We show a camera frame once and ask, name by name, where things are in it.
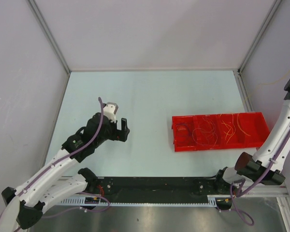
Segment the red plastic bin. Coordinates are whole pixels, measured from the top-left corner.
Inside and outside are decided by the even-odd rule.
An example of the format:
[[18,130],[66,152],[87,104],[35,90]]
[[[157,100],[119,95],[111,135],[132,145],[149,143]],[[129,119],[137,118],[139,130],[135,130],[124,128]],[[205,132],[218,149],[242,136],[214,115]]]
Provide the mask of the red plastic bin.
[[261,147],[270,134],[261,112],[173,116],[175,152]]

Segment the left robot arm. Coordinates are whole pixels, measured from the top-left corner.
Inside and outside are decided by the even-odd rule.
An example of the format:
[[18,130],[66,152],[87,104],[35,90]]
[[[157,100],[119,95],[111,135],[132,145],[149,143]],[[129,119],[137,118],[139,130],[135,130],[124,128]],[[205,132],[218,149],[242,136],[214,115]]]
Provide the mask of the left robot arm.
[[61,185],[54,186],[54,183],[64,172],[93,154],[105,141],[127,141],[129,132],[125,118],[121,119],[121,129],[117,128],[114,111],[96,113],[85,126],[68,137],[57,154],[34,176],[16,188],[7,187],[2,191],[6,208],[0,215],[0,232],[26,230],[61,200],[83,191],[94,192],[97,181],[89,169]]

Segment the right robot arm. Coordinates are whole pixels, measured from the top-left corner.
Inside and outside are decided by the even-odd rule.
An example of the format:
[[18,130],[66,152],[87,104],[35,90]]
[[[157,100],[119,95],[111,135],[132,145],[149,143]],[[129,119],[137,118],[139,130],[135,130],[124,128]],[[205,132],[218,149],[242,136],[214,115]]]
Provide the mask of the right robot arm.
[[213,182],[214,190],[226,193],[231,186],[239,187],[237,196],[247,194],[257,184],[279,186],[285,181],[281,173],[290,152],[290,79],[279,118],[264,144],[250,155],[243,152],[235,166],[219,170]]

